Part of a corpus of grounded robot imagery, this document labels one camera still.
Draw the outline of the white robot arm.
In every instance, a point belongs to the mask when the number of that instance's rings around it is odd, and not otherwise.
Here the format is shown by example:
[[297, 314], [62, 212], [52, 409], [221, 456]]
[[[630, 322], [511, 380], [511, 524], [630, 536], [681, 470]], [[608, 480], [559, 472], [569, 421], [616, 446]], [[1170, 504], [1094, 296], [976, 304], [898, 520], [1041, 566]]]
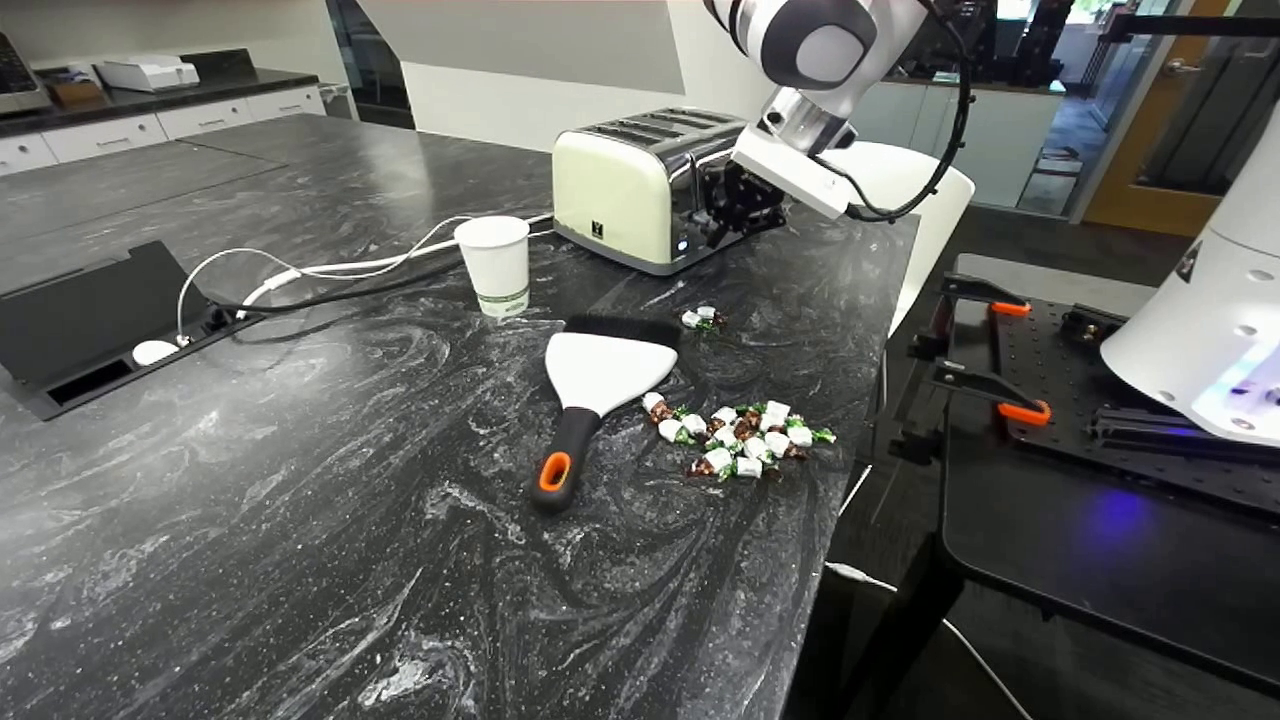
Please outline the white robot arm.
[[[941, 0], [701, 0], [726, 46], [773, 86], [738, 130], [724, 176], [702, 194], [712, 242], [773, 227], [778, 199], [822, 221], [895, 226], [927, 203], [952, 171], [973, 116], [973, 53]], [[937, 21], [956, 48], [956, 103], [942, 154], [898, 203], [874, 203], [867, 185], [836, 165], [857, 131], [857, 103], [898, 64]]]

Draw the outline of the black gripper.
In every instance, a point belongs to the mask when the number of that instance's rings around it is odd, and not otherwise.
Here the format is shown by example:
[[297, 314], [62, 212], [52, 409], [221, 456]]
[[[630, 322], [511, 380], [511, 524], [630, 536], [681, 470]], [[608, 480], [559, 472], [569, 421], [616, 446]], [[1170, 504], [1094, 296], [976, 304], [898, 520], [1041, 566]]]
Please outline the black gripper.
[[702, 245], [721, 247], [726, 242], [747, 242], [753, 231], [774, 227], [785, 221], [778, 199], [778, 190], [745, 171], [736, 161], [724, 161], [701, 176]]

